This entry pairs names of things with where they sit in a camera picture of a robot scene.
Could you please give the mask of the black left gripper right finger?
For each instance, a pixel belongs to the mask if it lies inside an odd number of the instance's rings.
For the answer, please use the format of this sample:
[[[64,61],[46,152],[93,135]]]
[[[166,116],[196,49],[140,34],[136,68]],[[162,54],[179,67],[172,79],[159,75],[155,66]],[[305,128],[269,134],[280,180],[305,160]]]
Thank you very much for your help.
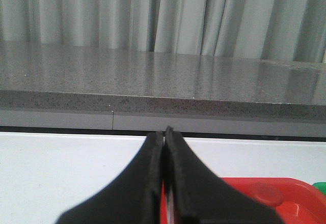
[[[275,210],[245,196],[215,175],[182,134],[167,127],[165,185],[173,194],[175,223],[282,223]]]

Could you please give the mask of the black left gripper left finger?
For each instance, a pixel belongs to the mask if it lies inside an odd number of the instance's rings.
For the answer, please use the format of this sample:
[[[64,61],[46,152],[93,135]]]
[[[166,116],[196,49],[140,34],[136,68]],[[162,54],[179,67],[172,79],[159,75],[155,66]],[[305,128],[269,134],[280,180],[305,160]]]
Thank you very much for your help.
[[[161,132],[149,133],[109,185],[64,212],[57,223],[159,223],[163,146]]]

